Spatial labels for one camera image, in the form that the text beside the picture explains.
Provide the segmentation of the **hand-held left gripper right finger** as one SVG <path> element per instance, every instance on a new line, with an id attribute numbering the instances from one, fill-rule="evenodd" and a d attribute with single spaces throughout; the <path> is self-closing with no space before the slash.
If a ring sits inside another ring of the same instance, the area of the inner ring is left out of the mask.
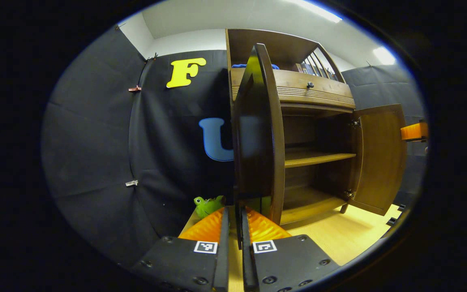
<path id="1" fill-rule="evenodd" d="M 305 292 L 339 269 L 308 235 L 290 235 L 249 207 L 240 209 L 246 292 Z"/>

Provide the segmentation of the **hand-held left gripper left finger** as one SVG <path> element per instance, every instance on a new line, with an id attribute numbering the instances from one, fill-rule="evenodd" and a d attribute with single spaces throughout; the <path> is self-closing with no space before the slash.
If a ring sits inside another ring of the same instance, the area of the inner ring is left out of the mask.
<path id="1" fill-rule="evenodd" d="M 132 267 L 154 292 L 226 292 L 229 211 L 221 208 L 187 230 L 164 236 Z"/>

